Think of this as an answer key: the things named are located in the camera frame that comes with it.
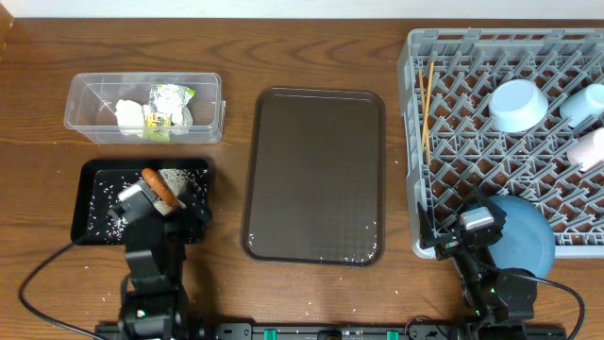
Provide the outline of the orange carrot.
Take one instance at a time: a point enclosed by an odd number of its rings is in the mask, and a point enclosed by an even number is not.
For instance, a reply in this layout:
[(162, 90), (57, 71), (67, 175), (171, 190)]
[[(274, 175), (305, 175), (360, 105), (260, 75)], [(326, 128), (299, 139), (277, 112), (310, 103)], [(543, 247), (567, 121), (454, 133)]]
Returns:
[(145, 183), (171, 211), (186, 207), (157, 171), (152, 168), (144, 168), (142, 176)]

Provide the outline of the white rice pile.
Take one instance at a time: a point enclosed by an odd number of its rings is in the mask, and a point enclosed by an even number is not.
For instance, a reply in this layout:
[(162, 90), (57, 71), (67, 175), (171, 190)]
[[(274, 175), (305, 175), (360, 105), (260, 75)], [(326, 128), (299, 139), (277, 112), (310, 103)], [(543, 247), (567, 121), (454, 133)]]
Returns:
[[(195, 206), (207, 202), (209, 175), (206, 170), (160, 169), (159, 175), (182, 203), (186, 194), (196, 199)], [(84, 209), (75, 213), (74, 218), (81, 216), (84, 221), (74, 221), (73, 232), (84, 230), (88, 244), (119, 244), (126, 221), (123, 217), (115, 220), (108, 212), (120, 202), (118, 195), (139, 179), (142, 179), (141, 170), (136, 169), (97, 172), (90, 186), (92, 191), (78, 200)]]

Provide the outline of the dark blue plate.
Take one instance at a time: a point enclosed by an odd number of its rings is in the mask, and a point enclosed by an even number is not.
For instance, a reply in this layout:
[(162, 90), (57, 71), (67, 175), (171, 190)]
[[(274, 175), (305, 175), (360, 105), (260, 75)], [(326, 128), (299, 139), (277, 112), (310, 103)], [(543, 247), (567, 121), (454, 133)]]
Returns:
[(503, 236), (489, 246), (499, 268), (521, 268), (544, 279), (555, 260), (555, 237), (545, 216), (530, 202), (510, 195), (490, 199), (506, 214)]

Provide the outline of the wooden chopstick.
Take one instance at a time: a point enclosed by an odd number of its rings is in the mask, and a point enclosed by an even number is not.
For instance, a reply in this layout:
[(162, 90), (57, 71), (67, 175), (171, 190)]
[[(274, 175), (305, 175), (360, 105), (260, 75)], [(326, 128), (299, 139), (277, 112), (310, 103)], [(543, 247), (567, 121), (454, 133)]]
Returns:
[[(420, 84), (420, 96), (421, 96), (421, 103), (422, 103), (422, 110), (423, 110), (422, 111), (422, 123), (423, 123), (423, 125), (424, 125), (424, 121), (423, 121), (424, 120), (424, 116), (423, 116), (423, 114), (424, 114), (424, 106), (425, 106), (425, 94), (426, 94), (427, 85), (428, 85), (428, 83), (424, 84), (424, 78), (425, 77), (424, 77), (423, 70), (420, 69), (419, 70), (419, 84)], [(422, 149), (423, 149), (424, 154), (425, 154), (426, 162), (427, 162), (427, 164), (429, 164), (429, 162), (430, 162), (429, 131), (428, 131), (428, 145), (427, 145), (426, 148), (422, 147)]]
[(422, 133), (422, 147), (426, 148), (428, 145), (428, 114), (429, 114), (429, 106), (431, 101), (431, 92), (432, 92), (432, 82), (433, 82), (433, 72), (434, 72), (434, 61), (431, 61), (428, 69), (428, 85), (427, 91), (425, 94), (425, 106), (424, 106), (424, 125), (423, 125), (423, 133)]

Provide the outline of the yellow silver snack wrapper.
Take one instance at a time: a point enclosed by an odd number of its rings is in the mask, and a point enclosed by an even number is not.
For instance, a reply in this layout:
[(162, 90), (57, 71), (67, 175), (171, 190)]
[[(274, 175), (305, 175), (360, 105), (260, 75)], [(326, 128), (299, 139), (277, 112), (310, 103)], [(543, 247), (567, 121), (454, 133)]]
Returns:
[(154, 84), (149, 103), (143, 106), (143, 138), (156, 143), (169, 143), (173, 135), (187, 134), (193, 125), (188, 103), (195, 91), (177, 84)]

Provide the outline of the white paper napkin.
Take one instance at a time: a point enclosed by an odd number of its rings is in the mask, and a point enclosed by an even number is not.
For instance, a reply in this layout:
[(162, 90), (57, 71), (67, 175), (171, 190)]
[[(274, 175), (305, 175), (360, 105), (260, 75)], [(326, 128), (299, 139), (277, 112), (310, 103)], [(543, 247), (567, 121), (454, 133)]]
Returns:
[[(145, 123), (145, 118), (151, 109), (148, 105), (141, 105), (131, 100), (120, 99), (116, 104), (114, 113), (120, 132), (123, 135), (143, 136), (142, 127)], [(187, 107), (184, 107), (180, 114), (175, 114), (171, 118), (173, 126), (181, 127), (174, 130), (175, 135), (186, 134), (189, 127), (193, 125), (193, 116)]]

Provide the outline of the light blue bowl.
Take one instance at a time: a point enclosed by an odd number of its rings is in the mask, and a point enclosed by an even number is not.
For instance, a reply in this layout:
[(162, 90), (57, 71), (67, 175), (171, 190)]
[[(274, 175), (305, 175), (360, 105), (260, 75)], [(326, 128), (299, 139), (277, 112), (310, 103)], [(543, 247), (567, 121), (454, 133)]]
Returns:
[(502, 132), (521, 132), (542, 121), (547, 113), (548, 100), (535, 83), (514, 79), (498, 86), (492, 93), (488, 110), (494, 129)]

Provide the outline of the white pink cup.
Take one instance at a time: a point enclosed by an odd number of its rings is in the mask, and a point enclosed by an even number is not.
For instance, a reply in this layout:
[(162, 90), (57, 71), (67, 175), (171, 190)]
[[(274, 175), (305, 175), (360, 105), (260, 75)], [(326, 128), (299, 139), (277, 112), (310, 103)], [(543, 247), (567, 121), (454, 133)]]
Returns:
[(603, 163), (604, 128), (598, 128), (578, 139), (567, 152), (572, 165), (578, 165), (579, 171), (586, 172)]

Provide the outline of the light blue cup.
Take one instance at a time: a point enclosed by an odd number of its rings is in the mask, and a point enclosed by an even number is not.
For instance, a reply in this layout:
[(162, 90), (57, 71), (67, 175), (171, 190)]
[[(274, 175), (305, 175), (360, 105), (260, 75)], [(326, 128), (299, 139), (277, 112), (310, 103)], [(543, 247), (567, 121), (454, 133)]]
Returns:
[(585, 119), (603, 112), (604, 86), (591, 84), (564, 100), (560, 106), (560, 115), (568, 126), (575, 128)]

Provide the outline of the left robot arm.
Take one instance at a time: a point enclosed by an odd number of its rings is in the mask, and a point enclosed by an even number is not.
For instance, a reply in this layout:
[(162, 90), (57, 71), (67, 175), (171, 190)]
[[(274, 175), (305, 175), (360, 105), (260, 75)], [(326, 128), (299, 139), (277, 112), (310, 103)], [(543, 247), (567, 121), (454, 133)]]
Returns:
[(202, 339), (201, 317), (189, 313), (182, 283), (185, 246), (203, 240), (211, 221), (207, 202), (182, 194), (167, 215), (137, 193), (109, 211), (125, 224), (122, 243), (130, 273), (123, 280), (119, 339)]

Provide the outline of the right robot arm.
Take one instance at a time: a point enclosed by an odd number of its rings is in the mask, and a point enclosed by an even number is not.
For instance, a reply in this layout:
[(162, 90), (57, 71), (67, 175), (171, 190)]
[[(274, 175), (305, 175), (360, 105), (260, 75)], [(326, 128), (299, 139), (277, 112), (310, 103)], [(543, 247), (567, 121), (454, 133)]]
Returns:
[(454, 227), (434, 234), (427, 211), (417, 206), (420, 246), (434, 249), (439, 261), (452, 260), (461, 278), (466, 305), (474, 310), (449, 336), (456, 339), (526, 339), (525, 322), (534, 317), (535, 277), (522, 268), (496, 266), (489, 247), (503, 237), (506, 213), (480, 198)]

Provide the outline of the grey dishwasher rack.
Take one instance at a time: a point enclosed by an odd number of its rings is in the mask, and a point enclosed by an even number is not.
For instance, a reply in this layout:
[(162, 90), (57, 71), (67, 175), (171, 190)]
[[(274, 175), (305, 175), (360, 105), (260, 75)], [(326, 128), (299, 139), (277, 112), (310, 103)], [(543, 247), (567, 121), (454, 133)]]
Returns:
[[(419, 70), (428, 82), (430, 162), (422, 149)], [(603, 125), (592, 116), (569, 127), (562, 102), (603, 80), (599, 28), (423, 28), (407, 37), (397, 61), (398, 90), (408, 152), (407, 197), (411, 248), (419, 245), (417, 203), (435, 233), (456, 219), (466, 195), (518, 196), (533, 204), (553, 229), (560, 259), (603, 254), (603, 169), (581, 172), (567, 159), (578, 139)], [(522, 132), (494, 129), (488, 103), (504, 82), (525, 79), (548, 100), (547, 113)]]

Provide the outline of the black plastic tray bin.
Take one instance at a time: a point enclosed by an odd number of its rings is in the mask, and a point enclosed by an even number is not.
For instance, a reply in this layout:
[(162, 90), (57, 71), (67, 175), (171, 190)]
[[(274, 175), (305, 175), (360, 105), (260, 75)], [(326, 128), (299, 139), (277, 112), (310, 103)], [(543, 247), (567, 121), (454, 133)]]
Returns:
[[(86, 194), (90, 193), (92, 189), (90, 188), (94, 176), (100, 170), (126, 170), (126, 169), (136, 169), (142, 170), (144, 168), (152, 168), (156, 171), (160, 169), (185, 169), (185, 170), (193, 170), (193, 169), (204, 169), (207, 171), (209, 175), (208, 185), (210, 188), (210, 166), (203, 159), (196, 158), (175, 158), (175, 159), (98, 159), (91, 160), (86, 162), (80, 172), (80, 179), (78, 184), (78, 190), (76, 194), (75, 201), (75, 210), (74, 214), (84, 209), (84, 204), (79, 203), (78, 200), (80, 198), (84, 198)], [(83, 222), (84, 218), (78, 216), (74, 218), (73, 214), (73, 222), (71, 226), (71, 239), (73, 242), (77, 243), (80, 246), (105, 246), (105, 245), (120, 245), (120, 244), (88, 244), (85, 242), (85, 231), (76, 231), (73, 232), (74, 221)]]

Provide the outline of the dark brown serving tray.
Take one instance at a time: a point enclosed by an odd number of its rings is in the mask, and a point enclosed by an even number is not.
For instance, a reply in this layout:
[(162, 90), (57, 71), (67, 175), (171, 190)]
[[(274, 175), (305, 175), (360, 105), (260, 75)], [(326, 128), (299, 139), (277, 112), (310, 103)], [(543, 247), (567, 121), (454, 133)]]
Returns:
[(260, 94), (242, 222), (250, 258), (352, 267), (380, 259), (385, 113), (366, 91)]

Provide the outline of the clear plastic bin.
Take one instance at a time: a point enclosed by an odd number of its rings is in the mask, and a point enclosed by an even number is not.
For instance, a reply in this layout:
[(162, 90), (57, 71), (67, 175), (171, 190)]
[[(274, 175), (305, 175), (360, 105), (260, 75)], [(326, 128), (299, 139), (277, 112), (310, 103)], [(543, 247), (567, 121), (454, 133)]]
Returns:
[[(169, 143), (123, 135), (114, 115), (120, 99), (149, 103), (154, 84), (177, 84), (195, 91), (188, 103), (193, 125)], [(223, 137), (226, 101), (222, 79), (215, 73), (125, 72), (79, 74), (72, 80), (64, 125), (97, 144), (215, 144)]]

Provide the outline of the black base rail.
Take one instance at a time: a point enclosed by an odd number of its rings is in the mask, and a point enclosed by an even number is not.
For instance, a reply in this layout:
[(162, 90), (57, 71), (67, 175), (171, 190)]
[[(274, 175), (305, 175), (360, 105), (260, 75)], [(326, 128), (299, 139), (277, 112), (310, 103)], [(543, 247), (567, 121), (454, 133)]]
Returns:
[[(566, 339), (566, 332), (557, 327), (513, 326), (482, 329), (483, 337), (466, 334), (463, 327), (412, 322), (404, 327), (353, 327), (353, 326), (279, 326), (252, 325), (249, 323), (223, 323), (207, 327), (189, 338), (209, 340), (436, 340), (436, 339)], [(97, 325), (94, 332), (107, 339), (126, 339), (117, 325)]]

